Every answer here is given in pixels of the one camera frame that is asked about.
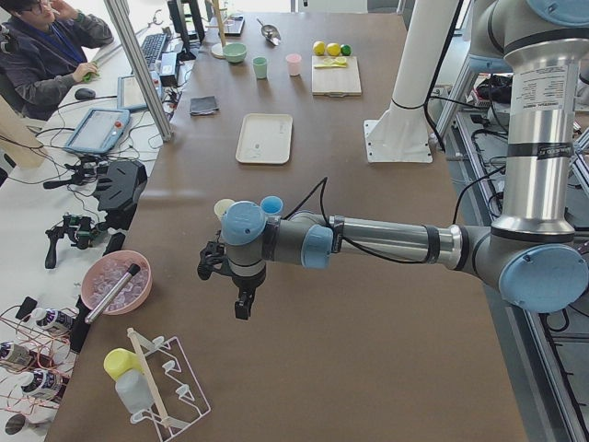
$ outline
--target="brown table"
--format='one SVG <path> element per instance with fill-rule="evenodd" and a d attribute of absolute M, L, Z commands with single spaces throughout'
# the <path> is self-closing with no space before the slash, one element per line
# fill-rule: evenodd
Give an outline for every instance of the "brown table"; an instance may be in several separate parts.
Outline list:
<path fill-rule="evenodd" d="M 255 21 L 276 25 L 271 47 Z M 363 121 L 387 108 L 405 29 L 395 15 L 246 16 L 246 62 L 214 59 L 205 45 L 156 162 L 125 248 L 151 262 L 154 287 L 136 311 L 95 323 L 47 437 L 62 441 L 157 440 L 130 425 L 102 370 L 112 348 L 131 348 L 127 327 L 177 335 L 213 411 L 178 441 L 521 441 L 525 432 L 478 280 L 442 266 L 403 266 L 338 255 L 328 270 L 269 263 L 249 321 L 234 318 L 229 278 L 196 275 L 199 250 L 219 228 L 214 203 L 280 195 L 297 204 L 329 177 L 331 215 L 447 226 L 456 195 L 443 155 L 431 165 L 365 158 Z M 313 41 L 348 42 L 363 95 L 313 97 Z M 304 55 L 289 77 L 284 56 Z M 267 56 L 269 79 L 251 60 Z M 211 117 L 191 117 L 191 97 L 215 95 Z M 250 112 L 294 118 L 290 161 L 235 160 Z M 318 209 L 317 199 L 307 206 Z"/>

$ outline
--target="tablet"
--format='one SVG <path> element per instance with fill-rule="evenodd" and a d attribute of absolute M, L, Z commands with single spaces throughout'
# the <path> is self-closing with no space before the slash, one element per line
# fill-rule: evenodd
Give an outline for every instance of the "tablet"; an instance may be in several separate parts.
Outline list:
<path fill-rule="evenodd" d="M 164 89 L 159 81 L 159 75 L 151 72 L 151 77 L 154 80 L 154 87 L 159 99 L 162 99 Z M 120 76 L 119 88 L 117 91 L 117 108 L 126 109 L 130 112 L 142 111 L 147 109 L 144 94 L 139 88 L 139 83 L 135 76 Z"/>
<path fill-rule="evenodd" d="M 131 113 L 126 109 L 90 109 L 65 143 L 64 150 L 104 154 L 117 144 L 130 119 Z"/>

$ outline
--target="dark jacket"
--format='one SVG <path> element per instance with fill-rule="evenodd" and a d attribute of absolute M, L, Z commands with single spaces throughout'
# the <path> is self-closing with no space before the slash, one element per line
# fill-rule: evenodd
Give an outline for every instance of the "dark jacket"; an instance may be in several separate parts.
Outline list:
<path fill-rule="evenodd" d="M 80 63 L 87 61 L 82 47 L 97 48 L 113 40 L 109 26 L 100 18 L 83 16 L 79 23 L 55 20 L 53 26 L 71 42 L 76 60 L 17 17 L 10 18 L 5 25 L 17 39 L 19 48 L 16 53 L 0 53 L 0 66 L 25 100 L 22 112 L 41 120 L 51 117 L 75 84 L 72 73 Z M 48 38 L 60 44 L 54 32 L 50 32 Z"/>

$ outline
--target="ice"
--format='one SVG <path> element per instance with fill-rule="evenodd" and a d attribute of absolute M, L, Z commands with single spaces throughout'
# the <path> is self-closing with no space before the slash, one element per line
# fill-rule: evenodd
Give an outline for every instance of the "ice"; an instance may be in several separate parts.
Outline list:
<path fill-rule="evenodd" d="M 105 261 L 103 272 L 92 281 L 94 293 L 90 297 L 90 302 L 93 304 L 93 307 L 117 284 L 131 264 L 133 264 L 133 260 L 125 260 L 124 262 L 116 260 Z M 141 270 L 110 302 L 106 311 L 112 312 L 124 308 L 134 302 L 143 293 L 147 286 L 147 270 L 144 266 L 140 265 L 140 267 Z"/>

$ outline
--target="wooden cutting board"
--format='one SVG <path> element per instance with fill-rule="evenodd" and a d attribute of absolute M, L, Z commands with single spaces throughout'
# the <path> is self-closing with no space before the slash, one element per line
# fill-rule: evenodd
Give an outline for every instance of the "wooden cutting board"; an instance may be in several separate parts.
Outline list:
<path fill-rule="evenodd" d="M 362 95 L 358 59 L 354 56 L 346 57 L 348 67 L 332 67 L 316 69 L 315 64 L 322 64 L 323 60 L 332 57 L 318 57 L 313 55 L 311 60 L 313 95 L 327 95 L 331 97 L 345 97 Z"/>

